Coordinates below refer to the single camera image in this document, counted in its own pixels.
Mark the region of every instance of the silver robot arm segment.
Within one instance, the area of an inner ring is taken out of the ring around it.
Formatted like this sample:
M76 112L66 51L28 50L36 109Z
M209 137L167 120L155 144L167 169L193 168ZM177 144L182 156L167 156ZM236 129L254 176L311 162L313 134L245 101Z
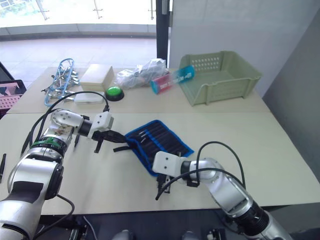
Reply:
M63 158L73 134L93 138L110 130L109 112L93 122L66 109L51 114L50 126L12 170L8 197L0 201L0 240L32 240L45 200L57 196L63 178Z
M202 158L199 169L223 167L213 158ZM196 170L196 161L187 161L185 157L163 151L155 155L152 170L156 173L178 177ZM208 170L199 172L200 182L205 184L214 201L221 209L243 229L250 240L292 240L283 227L266 211L260 208L242 185L223 172ZM195 181L192 173L179 182Z

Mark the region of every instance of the plastic basket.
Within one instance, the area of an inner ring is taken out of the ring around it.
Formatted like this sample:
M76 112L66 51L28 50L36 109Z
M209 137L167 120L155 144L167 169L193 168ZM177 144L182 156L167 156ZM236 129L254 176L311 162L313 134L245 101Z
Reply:
M188 65L194 67L195 76L180 86L192 106L245 98L262 76L234 51L188 54L182 57L179 68Z

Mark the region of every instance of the blue tool roll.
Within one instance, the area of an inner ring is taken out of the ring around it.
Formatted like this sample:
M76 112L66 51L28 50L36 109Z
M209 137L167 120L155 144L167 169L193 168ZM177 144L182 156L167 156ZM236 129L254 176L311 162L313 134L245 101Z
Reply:
M188 157L194 151L171 131L162 121L153 120L125 135L129 147L118 147L113 151L132 149L140 162L152 176L154 158L157 152L164 151L170 154Z

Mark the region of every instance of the plastic bag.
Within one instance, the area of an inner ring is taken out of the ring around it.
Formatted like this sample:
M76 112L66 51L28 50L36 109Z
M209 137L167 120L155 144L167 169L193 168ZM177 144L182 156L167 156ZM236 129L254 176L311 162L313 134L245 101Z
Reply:
M125 69L118 72L114 84L122 89L148 86L151 80L167 73L166 61L161 58L155 58L145 65L137 65L133 71Z

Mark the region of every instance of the table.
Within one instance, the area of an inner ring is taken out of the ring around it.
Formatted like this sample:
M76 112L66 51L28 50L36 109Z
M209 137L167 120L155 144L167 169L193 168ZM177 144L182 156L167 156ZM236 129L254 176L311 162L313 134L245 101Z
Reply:
M91 118L94 113L86 113ZM0 121L0 153L7 153L3 180L20 160L30 127L40 113L7 114ZM247 190L261 206L320 202L320 185L287 134L270 112L113 113L112 129L127 133L159 119L197 153L208 141L230 145L242 161ZM64 158L60 194L75 203L74 214L218 208L204 185L198 188L175 183L170 194L155 201L156 179L149 175L132 151L114 153L121 144L81 137L73 141ZM196 153L189 159L195 159ZM202 156L218 160L240 177L234 157L220 146L207 146ZM7 196L0 184L0 198ZM66 214L69 206L59 198L45 202L43 215Z
M44 113L48 107L44 105L45 94L41 90L52 83L51 75L55 74L56 70L55 67L47 68L8 113ZM114 72L117 73L120 70L122 69L116 68ZM81 79L86 69L76 68L76 71ZM270 111L255 91L249 94L246 99L238 97L193 107L178 85L159 95L154 94L150 87L125 90L124 94L124 99L121 101L109 102L112 113L256 113ZM99 113L104 108L104 104L88 105L66 102L63 107L76 113Z

